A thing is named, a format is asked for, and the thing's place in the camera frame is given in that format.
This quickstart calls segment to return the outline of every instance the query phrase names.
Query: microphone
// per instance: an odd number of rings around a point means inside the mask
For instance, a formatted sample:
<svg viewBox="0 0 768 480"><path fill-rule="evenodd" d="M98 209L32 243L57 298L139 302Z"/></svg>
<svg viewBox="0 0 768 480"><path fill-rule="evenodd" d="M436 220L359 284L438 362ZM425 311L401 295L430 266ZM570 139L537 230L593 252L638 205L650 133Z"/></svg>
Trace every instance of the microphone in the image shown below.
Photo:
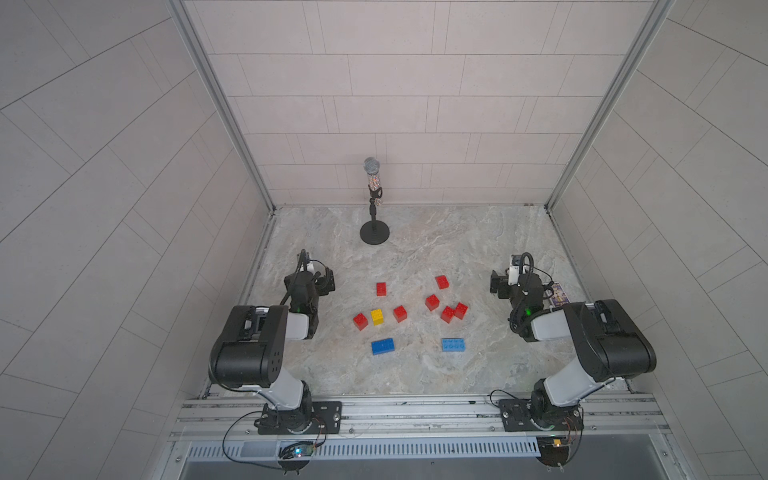
<svg viewBox="0 0 768 480"><path fill-rule="evenodd" d="M379 245L389 238L389 226L376 219L376 205L382 203L382 188L379 184L379 161L374 157L368 157L362 163L362 167L368 174L368 192L371 194L369 212L371 220L365 222L360 228L360 238L368 245Z"/></svg>

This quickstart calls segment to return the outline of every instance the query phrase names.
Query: lego brick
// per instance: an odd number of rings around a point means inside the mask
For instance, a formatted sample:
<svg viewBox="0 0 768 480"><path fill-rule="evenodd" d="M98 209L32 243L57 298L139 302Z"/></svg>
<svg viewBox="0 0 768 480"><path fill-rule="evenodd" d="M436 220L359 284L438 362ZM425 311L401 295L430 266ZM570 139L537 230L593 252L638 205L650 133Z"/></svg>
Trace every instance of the lego brick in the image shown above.
<svg viewBox="0 0 768 480"><path fill-rule="evenodd" d="M362 313L358 313L353 322L355 322L357 329L361 331L368 326L368 319Z"/></svg>
<svg viewBox="0 0 768 480"><path fill-rule="evenodd" d="M443 352L463 352L464 339L443 339L442 351Z"/></svg>
<svg viewBox="0 0 768 480"><path fill-rule="evenodd" d="M397 323L402 322L406 318L408 318L408 312L406 312L405 307L402 305L397 307L395 309L395 319L397 320Z"/></svg>
<svg viewBox="0 0 768 480"><path fill-rule="evenodd" d="M442 318L446 323L450 323L451 319L453 318L453 308L447 306L445 310L442 311L440 318Z"/></svg>
<svg viewBox="0 0 768 480"><path fill-rule="evenodd" d="M429 311L434 312L435 309L440 305L440 300L438 300L437 296L430 295L429 297L427 297L427 300L425 303Z"/></svg>
<svg viewBox="0 0 768 480"><path fill-rule="evenodd" d="M381 309L373 310L371 312L371 320L374 325L381 325L384 323L384 314Z"/></svg>
<svg viewBox="0 0 768 480"><path fill-rule="evenodd" d="M445 275L436 276L435 280L437 280L437 286L440 287L440 290L449 287L448 279L445 278Z"/></svg>
<svg viewBox="0 0 768 480"><path fill-rule="evenodd" d="M464 319L464 315L467 313L467 309L469 307L466 306L464 303L459 302L456 308L453 310L453 316L455 316L458 319Z"/></svg>
<svg viewBox="0 0 768 480"><path fill-rule="evenodd" d="M381 353L387 353L387 352L394 352L395 341L392 339L384 339L384 340L377 340L375 342L371 342L371 350L373 350L373 355L379 355Z"/></svg>

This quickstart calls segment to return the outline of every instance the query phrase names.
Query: black cable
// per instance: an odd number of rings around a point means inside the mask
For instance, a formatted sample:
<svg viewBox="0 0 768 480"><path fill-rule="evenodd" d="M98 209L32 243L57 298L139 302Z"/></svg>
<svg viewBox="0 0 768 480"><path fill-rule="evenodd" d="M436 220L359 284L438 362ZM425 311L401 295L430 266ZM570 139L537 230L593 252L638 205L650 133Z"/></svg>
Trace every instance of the black cable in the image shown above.
<svg viewBox="0 0 768 480"><path fill-rule="evenodd" d="M221 439L221 451L224 452L224 456L226 456L229 460L231 460L232 462L235 462L235 463L245 463L247 465L255 465L255 466L261 467L261 468L268 468L269 470L280 470L280 471L283 471L283 468L281 468L281 467L273 467L272 465L264 465L263 463L257 463L257 462L246 462L244 460L235 460L234 458L230 457L230 455L227 453L227 448L224 446L224 442L227 440L227 435L229 435L230 430L232 429L232 427L237 425L237 423L240 420L246 418L248 415L251 415L253 413L261 413L261 411L260 410L254 410L253 412L248 412L245 415L243 415L240 418L238 418L237 420L235 420L235 423L230 425L230 427L224 433L224 437L222 437L222 439Z"/></svg>
<svg viewBox="0 0 768 480"><path fill-rule="evenodd" d="M491 393L488 394L488 400L491 401L491 405L493 405L493 406L497 406L498 407L498 403L493 403L493 394L496 393L496 392L506 393L507 395L511 396L513 399L519 400L518 397L512 395L510 392L507 392L507 391L502 390L502 389L495 389L494 391L492 391Z"/></svg>

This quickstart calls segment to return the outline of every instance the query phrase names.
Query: marble floor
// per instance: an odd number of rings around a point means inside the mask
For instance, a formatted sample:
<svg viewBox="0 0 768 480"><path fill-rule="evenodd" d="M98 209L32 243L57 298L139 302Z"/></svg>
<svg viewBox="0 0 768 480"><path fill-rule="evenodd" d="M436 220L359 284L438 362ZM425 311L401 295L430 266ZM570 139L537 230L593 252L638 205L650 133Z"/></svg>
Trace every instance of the marble floor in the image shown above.
<svg viewBox="0 0 768 480"><path fill-rule="evenodd" d="M319 327L311 340L286 343L283 368L322 394L439 394L508 389L529 392L534 383L575 357L570 340L526 343L506 321L509 301L488 292L491 270L503 271L511 253L530 252L535 266L554 277L571 301L585 299L563 246L543 207L380 207L391 230L378 246L364 244L359 228L367 207L286 207L250 296L250 304L276 304L301 249L333 269L336 291L320 297ZM450 287L439 290L435 276ZM376 296L386 282L387 296ZM440 307L429 312L431 294ZM439 313L469 305L463 320ZM392 310L403 305L408 319ZM384 324L362 331L357 313ZM373 356L371 342L392 337L395 352ZM465 339L463 353L444 353L442 338Z"/></svg>

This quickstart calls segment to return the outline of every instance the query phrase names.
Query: blue lego brick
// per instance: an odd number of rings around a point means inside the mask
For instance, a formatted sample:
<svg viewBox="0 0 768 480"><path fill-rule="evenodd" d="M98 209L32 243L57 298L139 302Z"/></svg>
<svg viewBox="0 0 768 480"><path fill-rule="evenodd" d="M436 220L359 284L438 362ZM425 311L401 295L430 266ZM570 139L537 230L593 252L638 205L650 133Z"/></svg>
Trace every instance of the blue lego brick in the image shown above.
<svg viewBox="0 0 768 480"><path fill-rule="evenodd" d="M442 351L443 352L463 352L464 339L443 339Z"/></svg>
<svg viewBox="0 0 768 480"><path fill-rule="evenodd" d="M373 349L373 355L379 355L380 353L394 352L395 341L392 339L378 340L371 342L371 348Z"/></svg>

